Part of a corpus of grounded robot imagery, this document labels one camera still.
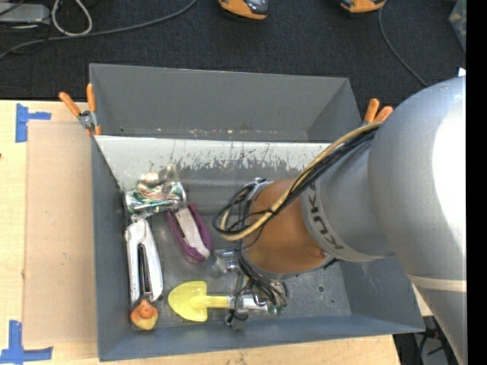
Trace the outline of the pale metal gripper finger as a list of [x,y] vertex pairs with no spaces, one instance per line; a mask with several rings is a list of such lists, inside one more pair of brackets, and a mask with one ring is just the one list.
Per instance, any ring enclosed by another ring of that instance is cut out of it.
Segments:
[[213,252],[214,262],[212,265],[212,277],[221,278],[228,273],[238,272],[240,266],[235,251],[217,249]]
[[246,309],[230,309],[225,319],[225,324],[234,332],[245,328],[249,312]]

